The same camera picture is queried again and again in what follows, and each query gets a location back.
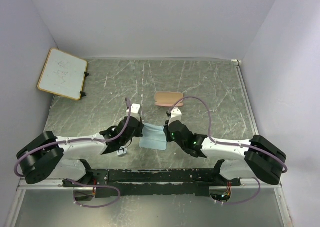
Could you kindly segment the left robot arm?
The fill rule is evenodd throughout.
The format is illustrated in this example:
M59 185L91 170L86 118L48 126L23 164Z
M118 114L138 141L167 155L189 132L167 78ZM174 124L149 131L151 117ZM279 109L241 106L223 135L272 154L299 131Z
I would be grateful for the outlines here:
M141 117L125 117L118 125L90 136L61 137L52 131L40 134L16 157L29 185L46 179L72 179L89 186L94 179L87 160L124 149L134 137L142 137Z

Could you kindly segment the light blue cleaning cloth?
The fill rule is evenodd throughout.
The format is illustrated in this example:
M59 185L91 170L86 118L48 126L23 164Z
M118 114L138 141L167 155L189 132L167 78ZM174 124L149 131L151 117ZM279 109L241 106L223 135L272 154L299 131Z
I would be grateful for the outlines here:
M139 147L165 151L167 149L167 139L164 127L162 125L144 123L142 137L139 140Z

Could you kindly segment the pink glasses case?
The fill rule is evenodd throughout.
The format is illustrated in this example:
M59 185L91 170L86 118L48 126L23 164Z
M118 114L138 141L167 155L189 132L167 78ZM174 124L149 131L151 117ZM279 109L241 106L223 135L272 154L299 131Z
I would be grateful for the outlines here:
M180 92L165 92L157 91L155 93L155 105L158 107L172 107L178 100L184 97L183 93Z

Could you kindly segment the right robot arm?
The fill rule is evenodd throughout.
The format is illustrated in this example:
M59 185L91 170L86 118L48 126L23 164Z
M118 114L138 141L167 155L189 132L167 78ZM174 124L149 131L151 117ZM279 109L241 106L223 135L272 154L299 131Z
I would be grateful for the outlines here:
M212 180L223 186L235 178L253 178L269 185L278 185L281 175L288 171L286 154L261 135L252 139L228 140L192 133L179 120L167 120L164 133L168 142L175 142L194 158L219 158L218 170Z

